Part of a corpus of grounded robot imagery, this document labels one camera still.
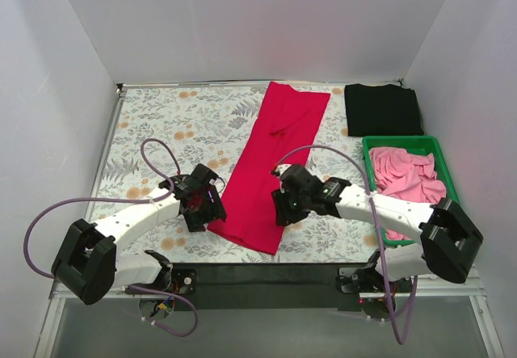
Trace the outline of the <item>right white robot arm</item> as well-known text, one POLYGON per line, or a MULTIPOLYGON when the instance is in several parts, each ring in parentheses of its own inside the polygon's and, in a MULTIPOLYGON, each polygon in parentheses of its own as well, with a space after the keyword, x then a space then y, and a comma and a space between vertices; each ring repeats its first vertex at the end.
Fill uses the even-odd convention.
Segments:
POLYGON ((279 165, 272 174, 280 182, 272 193, 277 225, 288 226, 316 213, 379 225, 412 240, 410 245, 388 248, 370 258, 362 274, 375 287, 384 278, 396 282, 426 274, 463 284, 484 240, 450 198, 436 204, 400 200, 367 192, 345 179, 321 181, 299 164, 279 165))

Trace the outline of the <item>red t shirt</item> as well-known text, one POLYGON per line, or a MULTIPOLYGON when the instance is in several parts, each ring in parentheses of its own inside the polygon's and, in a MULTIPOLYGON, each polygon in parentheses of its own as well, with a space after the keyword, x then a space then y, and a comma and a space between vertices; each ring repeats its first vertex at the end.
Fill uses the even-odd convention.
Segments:
POLYGON ((275 223, 271 193, 280 183, 271 170, 285 154, 313 144, 329 100, 329 93, 269 84, 258 119, 221 197, 226 220, 208 225, 210 232, 253 251, 277 252, 284 228, 275 223))

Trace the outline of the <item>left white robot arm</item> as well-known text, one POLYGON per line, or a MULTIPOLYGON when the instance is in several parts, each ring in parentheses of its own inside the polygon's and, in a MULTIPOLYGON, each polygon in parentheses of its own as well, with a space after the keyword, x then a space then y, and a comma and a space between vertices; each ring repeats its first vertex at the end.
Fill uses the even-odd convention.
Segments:
POLYGON ((203 164, 189 175, 163 180, 146 199, 103 219, 75 221, 55 258, 51 273, 84 304, 93 305, 111 289, 168 291, 172 262, 156 251, 123 255, 123 250, 160 224, 182 217, 191 232, 227 214, 216 189, 219 176, 203 164))

